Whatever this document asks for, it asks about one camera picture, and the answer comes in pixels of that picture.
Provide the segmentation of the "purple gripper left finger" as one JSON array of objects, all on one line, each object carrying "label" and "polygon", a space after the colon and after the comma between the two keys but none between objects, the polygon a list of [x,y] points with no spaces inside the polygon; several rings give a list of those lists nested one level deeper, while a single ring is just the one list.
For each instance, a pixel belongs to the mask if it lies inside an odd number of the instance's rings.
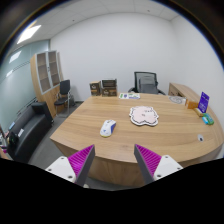
[{"label": "purple gripper left finger", "polygon": [[79,186],[84,186],[94,157],[95,146],[90,145],[69,157],[59,157],[46,168],[46,171]]}]

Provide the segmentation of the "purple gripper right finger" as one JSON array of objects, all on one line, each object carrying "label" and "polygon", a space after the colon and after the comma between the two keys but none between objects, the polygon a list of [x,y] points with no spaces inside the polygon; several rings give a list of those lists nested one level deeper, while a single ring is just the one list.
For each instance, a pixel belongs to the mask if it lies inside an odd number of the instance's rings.
[{"label": "purple gripper right finger", "polygon": [[138,144],[134,146],[134,155],[145,184],[160,180],[182,169],[182,166],[169,155],[160,156]]}]

